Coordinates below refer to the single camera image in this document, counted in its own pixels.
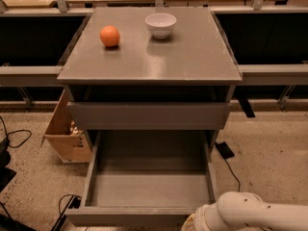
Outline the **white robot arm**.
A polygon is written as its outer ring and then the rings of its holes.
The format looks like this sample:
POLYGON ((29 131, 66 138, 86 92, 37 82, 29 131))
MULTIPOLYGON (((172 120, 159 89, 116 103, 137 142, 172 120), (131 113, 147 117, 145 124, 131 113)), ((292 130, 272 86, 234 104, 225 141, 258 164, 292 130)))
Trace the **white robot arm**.
POLYGON ((308 231, 308 207, 264 202, 251 192, 226 192, 211 205, 199 207, 181 231, 308 231))

